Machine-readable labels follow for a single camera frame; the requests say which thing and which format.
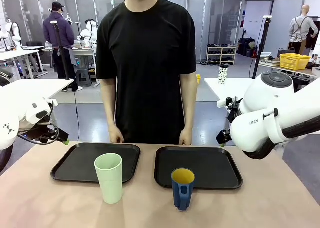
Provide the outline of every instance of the shoe rack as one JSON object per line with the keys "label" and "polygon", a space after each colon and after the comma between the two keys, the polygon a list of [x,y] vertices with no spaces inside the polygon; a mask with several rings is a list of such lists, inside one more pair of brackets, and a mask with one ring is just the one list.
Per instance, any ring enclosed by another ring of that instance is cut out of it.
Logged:
{"label": "shoe rack", "polygon": [[[209,51],[216,51],[216,54],[209,54]],[[236,46],[226,46],[226,47],[207,47],[206,48],[206,64],[234,64],[236,60],[237,47]],[[223,60],[226,57],[232,57],[230,60]]]}

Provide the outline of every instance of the person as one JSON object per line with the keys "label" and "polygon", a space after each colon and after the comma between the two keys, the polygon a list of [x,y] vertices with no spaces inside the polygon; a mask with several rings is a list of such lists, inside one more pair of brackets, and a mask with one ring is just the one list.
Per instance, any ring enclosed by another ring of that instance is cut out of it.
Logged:
{"label": "person", "polygon": [[[72,31],[71,25],[68,23],[67,20],[63,18],[62,16],[63,11],[64,10],[61,3],[57,1],[52,3],[52,12],[50,16],[46,18],[45,21],[43,22],[43,33],[44,33],[45,39],[52,44],[52,48],[53,48],[52,58],[58,72],[58,77],[60,79],[65,79],[66,73],[65,73],[65,68],[62,61],[62,56],[60,55],[60,52],[58,49],[56,31],[54,26],[50,23],[50,21],[52,20],[57,20],[57,24],[60,30],[60,37],[63,45],[63,53],[65,56],[68,75],[71,79],[74,79],[74,81],[71,83],[71,88],[72,88],[72,91],[79,91],[79,90],[82,90],[83,87],[78,86],[77,84],[76,73],[74,68],[74,65],[77,65],[75,61],[75,57],[73,55],[73,51],[72,51],[72,45],[75,42],[75,35],[74,35],[74,32]],[[68,88],[65,87],[62,91],[66,92],[67,90]]]}
{"label": "person", "polygon": [[289,35],[291,36],[291,39],[289,48],[293,47],[296,54],[304,54],[307,44],[307,35],[310,28],[313,29],[313,34],[311,35],[312,38],[315,38],[319,32],[319,29],[313,19],[307,16],[309,10],[309,5],[303,5],[301,15],[292,19],[290,23]]}
{"label": "person", "polygon": [[111,142],[192,143],[195,36],[188,11],[168,0],[125,0],[103,18],[97,77]]}

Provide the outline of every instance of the man's arm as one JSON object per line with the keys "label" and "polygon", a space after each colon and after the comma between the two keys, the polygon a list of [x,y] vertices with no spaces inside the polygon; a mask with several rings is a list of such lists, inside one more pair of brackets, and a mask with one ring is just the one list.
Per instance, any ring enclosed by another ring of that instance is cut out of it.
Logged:
{"label": "man's arm", "polygon": [[66,22],[65,28],[66,28],[66,38],[68,39],[70,45],[73,45],[75,43],[75,34],[72,30],[71,25],[67,20],[64,20]]}
{"label": "man's arm", "polygon": [[[193,72],[191,74],[180,74],[180,85],[185,119],[184,130],[186,132],[190,132],[190,138],[192,138],[192,129],[194,127],[194,116],[198,87],[196,73]],[[192,140],[188,142],[189,139],[185,141],[187,141],[186,144],[188,145],[192,143]]]}
{"label": "man's arm", "polygon": [[101,79],[101,94],[108,123],[110,142],[123,143],[125,141],[121,131],[115,123],[116,110],[116,79]]}
{"label": "man's arm", "polygon": [[44,34],[45,40],[47,40],[49,43],[51,43],[49,30],[45,24],[43,24],[43,34]]}
{"label": "man's arm", "polygon": [[180,67],[180,86],[183,102],[185,126],[180,135],[179,144],[192,144],[192,129],[197,98],[197,75],[196,75],[196,32],[195,23],[191,15],[186,12],[186,24],[183,34],[183,62]]}
{"label": "man's arm", "polygon": [[108,22],[103,19],[97,31],[96,76],[100,79],[101,94],[108,123],[110,141],[123,143],[124,137],[115,123],[117,65],[109,48]]}
{"label": "man's arm", "polygon": [[316,24],[314,23],[312,18],[309,18],[309,24],[310,27],[313,29],[314,33],[311,35],[312,38],[315,38],[319,32],[318,27],[316,26]]}

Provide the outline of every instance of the man's right hand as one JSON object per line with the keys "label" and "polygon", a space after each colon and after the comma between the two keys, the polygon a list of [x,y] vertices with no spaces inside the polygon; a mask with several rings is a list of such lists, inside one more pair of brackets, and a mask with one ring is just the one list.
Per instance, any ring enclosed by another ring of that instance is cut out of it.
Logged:
{"label": "man's right hand", "polygon": [[111,143],[123,143],[125,141],[121,131],[115,125],[109,127],[109,136]]}

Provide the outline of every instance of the black t-shirt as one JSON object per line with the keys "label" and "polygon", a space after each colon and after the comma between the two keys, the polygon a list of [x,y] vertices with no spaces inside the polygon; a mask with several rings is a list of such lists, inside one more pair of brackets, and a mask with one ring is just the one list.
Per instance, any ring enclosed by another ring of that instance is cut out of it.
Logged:
{"label": "black t-shirt", "polygon": [[129,143],[177,144],[185,126],[180,74],[196,71],[195,24],[158,0],[144,12],[121,3],[97,33],[97,77],[117,77],[115,122]]}

